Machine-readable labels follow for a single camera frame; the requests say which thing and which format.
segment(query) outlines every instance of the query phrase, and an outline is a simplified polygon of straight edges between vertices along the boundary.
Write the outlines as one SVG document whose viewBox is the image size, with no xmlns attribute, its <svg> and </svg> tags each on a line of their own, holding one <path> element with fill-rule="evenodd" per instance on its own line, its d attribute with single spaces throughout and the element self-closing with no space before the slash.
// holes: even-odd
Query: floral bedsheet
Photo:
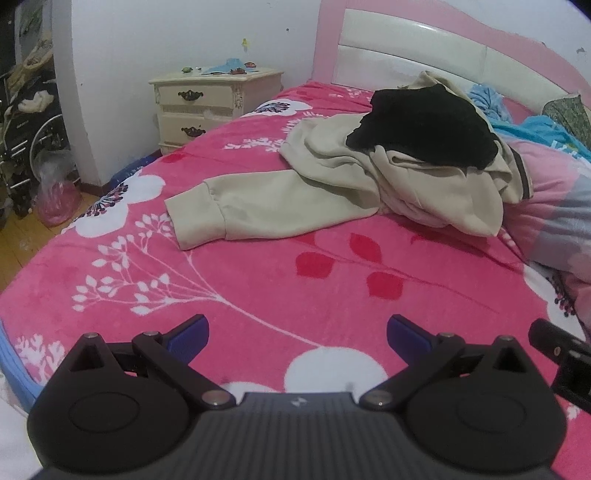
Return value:
<svg viewBox="0 0 591 480">
<path fill-rule="evenodd" d="M 287 168 L 278 150 L 303 118 L 370 110 L 371 92 L 310 82 L 161 157 L 53 239 L 0 296 L 7 337 L 44 384 L 78 337 L 129 341 L 196 313 L 210 342 L 191 363 L 239 399 L 245 391 L 351 391 L 405 365 L 388 347 L 393 313 L 432 332 L 533 351 L 538 317 L 583 332 L 551 272 L 524 265 L 511 237 L 476 238 L 388 214 L 296 238 L 216 241 L 179 250 L 164 199 L 208 177 Z M 567 441 L 555 468 L 585 478 L 591 417 L 561 401 Z"/>
</svg>

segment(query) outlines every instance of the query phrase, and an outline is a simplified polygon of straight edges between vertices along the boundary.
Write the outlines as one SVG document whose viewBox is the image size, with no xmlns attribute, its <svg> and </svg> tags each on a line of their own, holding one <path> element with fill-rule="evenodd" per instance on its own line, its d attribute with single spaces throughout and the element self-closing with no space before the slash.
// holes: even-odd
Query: wooden floor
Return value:
<svg viewBox="0 0 591 480">
<path fill-rule="evenodd" d="M 35 213 L 23 219 L 12 213 L 6 226 L 0 230 L 0 292 L 49 240 L 59 235 L 97 200 L 97 197 L 83 193 L 76 214 L 67 222 L 51 228 L 43 225 Z"/>
</svg>

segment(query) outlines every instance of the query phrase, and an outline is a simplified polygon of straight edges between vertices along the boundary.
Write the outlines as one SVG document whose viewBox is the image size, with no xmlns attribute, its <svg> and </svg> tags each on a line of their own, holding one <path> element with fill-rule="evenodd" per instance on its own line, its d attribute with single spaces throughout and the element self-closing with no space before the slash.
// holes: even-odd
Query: pink bed frame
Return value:
<svg viewBox="0 0 591 480">
<path fill-rule="evenodd" d="M 591 106 L 591 86 L 569 62 L 543 43 L 496 30 L 441 0 L 322 0 L 312 79 L 331 83 L 345 9 L 414 20 L 469 38 L 519 61 Z"/>
</svg>

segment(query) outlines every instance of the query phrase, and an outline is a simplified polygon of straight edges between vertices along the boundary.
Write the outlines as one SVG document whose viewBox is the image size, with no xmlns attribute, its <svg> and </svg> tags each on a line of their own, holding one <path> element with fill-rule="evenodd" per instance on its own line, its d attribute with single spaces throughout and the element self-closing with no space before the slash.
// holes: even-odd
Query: sweatshirt cuff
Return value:
<svg viewBox="0 0 591 480">
<path fill-rule="evenodd" d="M 222 213 L 205 183 L 164 201 L 181 250 L 226 237 Z"/>
</svg>

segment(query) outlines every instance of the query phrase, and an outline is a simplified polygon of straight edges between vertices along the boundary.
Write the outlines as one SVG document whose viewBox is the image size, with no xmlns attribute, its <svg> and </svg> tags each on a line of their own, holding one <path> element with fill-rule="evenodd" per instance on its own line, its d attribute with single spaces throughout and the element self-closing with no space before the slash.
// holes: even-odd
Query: drawer handle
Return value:
<svg viewBox="0 0 591 480">
<path fill-rule="evenodd" d="M 203 92 L 194 92 L 192 90 L 187 90 L 186 92 L 179 92 L 178 95 L 183 97 L 183 100 L 186 100 L 188 102 L 194 102 L 195 100 L 203 96 Z"/>
<path fill-rule="evenodd" d="M 189 137 L 193 138 L 197 138 L 205 133 L 205 130 L 203 130 L 202 128 L 195 127 L 182 127 L 181 130 L 185 132 Z"/>
</svg>

